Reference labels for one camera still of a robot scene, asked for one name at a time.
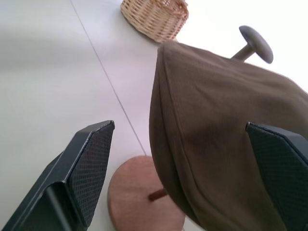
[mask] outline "wicker basket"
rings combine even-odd
[[[138,31],[156,42],[174,40],[188,18],[183,0],[123,0],[121,12]]]

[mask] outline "brown fabric bag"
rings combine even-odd
[[[150,143],[162,184],[208,231],[285,231],[263,185],[247,122],[308,139],[308,96],[259,67],[175,42],[158,50]]]

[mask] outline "floor seam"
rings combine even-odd
[[[76,13],[76,15],[77,15],[77,18],[78,18],[78,20],[79,20],[79,22],[80,22],[80,24],[81,24],[83,30],[84,30],[85,33],[86,33],[86,36],[87,36],[87,38],[88,38],[88,40],[89,40],[89,43],[91,44],[91,46],[92,46],[92,48],[93,48],[93,50],[94,50],[94,53],[95,53],[95,55],[96,55],[98,61],[100,62],[101,67],[102,67],[102,69],[103,69],[105,75],[107,76],[107,79],[108,79],[108,81],[109,81],[109,83],[110,83],[110,85],[111,85],[111,88],[112,88],[114,94],[116,95],[116,98],[117,98],[117,100],[118,100],[118,102],[119,102],[119,104],[120,104],[120,106],[121,106],[121,108],[122,108],[122,110],[123,110],[123,112],[124,112],[124,114],[125,114],[125,117],[126,117],[126,119],[128,120],[128,123],[129,123],[131,129],[133,130],[133,132],[134,132],[134,134],[135,134],[135,137],[137,138],[137,141],[138,141],[138,143],[139,143],[139,145],[140,145],[140,147],[141,147],[141,149],[142,149],[142,151],[143,151],[143,154],[146,156],[147,154],[146,154],[146,152],[145,152],[145,150],[144,150],[144,148],[143,148],[143,145],[142,145],[142,143],[141,143],[141,141],[140,141],[140,139],[139,139],[139,137],[138,137],[138,135],[137,135],[137,133],[136,133],[136,131],[135,131],[135,129],[134,129],[134,127],[133,127],[133,125],[132,125],[132,123],[131,123],[131,121],[130,121],[130,119],[129,119],[129,117],[128,117],[128,115],[127,115],[127,113],[126,113],[126,111],[125,111],[125,109],[124,109],[124,107],[123,107],[123,105],[122,105],[120,99],[119,99],[119,97],[118,97],[118,95],[117,95],[117,93],[116,93],[116,91],[115,91],[115,88],[114,88],[114,86],[113,86],[113,84],[112,84],[112,82],[111,82],[111,80],[110,80],[110,78],[109,78],[109,76],[108,76],[108,74],[107,74],[105,68],[104,68],[103,63],[101,62],[100,57],[98,56],[97,51],[95,50],[95,48],[94,48],[94,46],[93,46],[93,43],[92,43],[92,41],[91,41],[91,39],[90,39],[90,37],[89,37],[89,35],[88,35],[86,29],[85,29],[85,27],[84,27],[84,25],[83,25],[83,23],[82,23],[80,17],[79,17],[79,14],[78,14],[78,12],[77,12],[77,10],[76,10],[76,8],[75,8],[75,6],[74,6],[72,0],[69,0],[69,1],[71,2],[72,7],[73,7],[73,9],[74,9],[74,11],[75,11],[75,13]]]

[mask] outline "white floor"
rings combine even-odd
[[[180,42],[230,57],[245,42],[238,26],[257,29],[274,51],[267,65],[303,89],[308,58],[304,2],[188,0]],[[157,44],[136,32],[121,0],[0,0],[0,228],[45,166],[79,129],[112,119],[107,176],[89,231],[114,231],[106,192],[112,173],[151,155],[149,105]],[[189,220],[186,231],[197,231]]]

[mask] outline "gray knob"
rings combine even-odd
[[[257,53],[265,62],[271,64],[274,56],[269,44],[264,38],[249,26],[240,26],[240,32],[247,42],[239,52],[237,52],[232,58],[245,61],[253,53]]]

